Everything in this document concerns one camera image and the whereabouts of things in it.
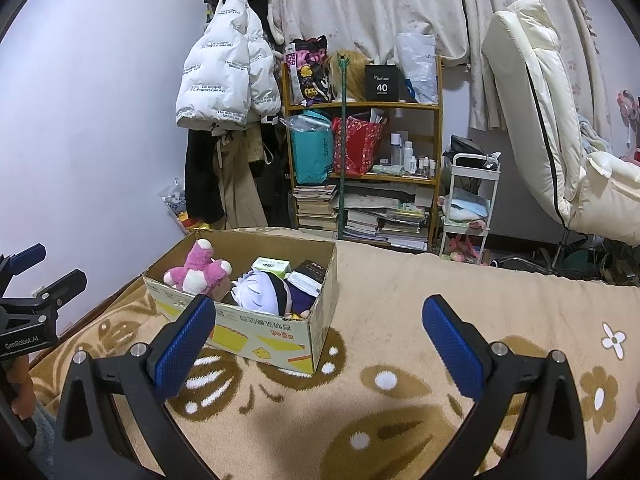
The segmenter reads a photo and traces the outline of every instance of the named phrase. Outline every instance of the white chair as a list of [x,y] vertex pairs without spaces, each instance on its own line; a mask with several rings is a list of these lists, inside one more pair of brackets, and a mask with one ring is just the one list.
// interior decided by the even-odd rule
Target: white chair
[[640,168],[606,152],[584,155],[560,47],[540,0],[519,0],[496,12],[482,44],[518,170],[567,230],[548,272],[569,231],[640,244]]

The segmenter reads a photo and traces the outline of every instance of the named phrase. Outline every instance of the white curtain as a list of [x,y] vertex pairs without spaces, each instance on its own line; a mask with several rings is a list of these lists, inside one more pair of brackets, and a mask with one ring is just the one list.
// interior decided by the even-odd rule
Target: white curtain
[[330,52],[361,50],[384,63],[398,32],[416,32],[436,36],[447,64],[468,59],[462,0],[273,0],[273,13],[287,42],[325,35]]
[[[470,126],[478,130],[500,128],[498,95],[488,61],[481,53],[482,41],[492,15],[516,0],[464,0],[469,28],[472,72]],[[584,0],[542,0],[558,29],[561,57],[569,73],[574,100],[581,115],[610,140],[611,119],[600,70],[595,33]]]

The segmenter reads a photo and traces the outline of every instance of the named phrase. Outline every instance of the chair base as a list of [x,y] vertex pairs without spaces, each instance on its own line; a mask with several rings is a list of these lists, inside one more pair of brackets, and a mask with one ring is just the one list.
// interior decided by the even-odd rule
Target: chair base
[[492,267],[499,267],[501,269],[525,270],[527,272],[536,272],[545,275],[562,276],[570,280],[601,279],[599,271],[594,272],[593,270],[586,269],[567,269],[559,265],[566,256],[578,249],[577,244],[568,244],[569,234],[571,234],[571,231],[569,231],[569,229],[565,229],[562,240],[558,244],[556,254],[553,258],[551,258],[549,252],[545,248],[540,248],[540,253],[542,254],[541,260],[524,258],[518,254],[510,254],[508,256],[492,260],[491,265]]

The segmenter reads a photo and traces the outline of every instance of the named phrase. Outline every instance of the blue gripper pad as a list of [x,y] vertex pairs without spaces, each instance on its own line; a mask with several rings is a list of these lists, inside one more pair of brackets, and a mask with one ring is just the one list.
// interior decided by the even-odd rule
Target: blue gripper pad
[[424,301],[422,306],[424,329],[460,394],[477,401],[484,391],[482,363],[456,327],[456,323],[462,324],[460,318],[441,297],[431,296]]
[[152,380],[158,399],[164,401],[178,395],[215,324],[214,301],[198,295],[175,323],[163,327],[163,330],[177,328],[177,331],[153,368]]
[[42,244],[35,244],[33,247],[23,250],[21,253],[12,256],[9,260],[9,271],[17,276],[27,269],[31,269],[39,264],[47,256],[47,251]]

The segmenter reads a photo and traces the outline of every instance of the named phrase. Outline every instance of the pink plush toy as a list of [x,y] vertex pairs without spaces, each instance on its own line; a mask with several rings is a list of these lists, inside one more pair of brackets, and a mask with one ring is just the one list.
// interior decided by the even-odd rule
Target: pink plush toy
[[201,238],[189,252],[182,267],[174,267],[164,274],[164,282],[190,294],[208,294],[218,283],[231,275],[231,264],[214,260],[211,242]]

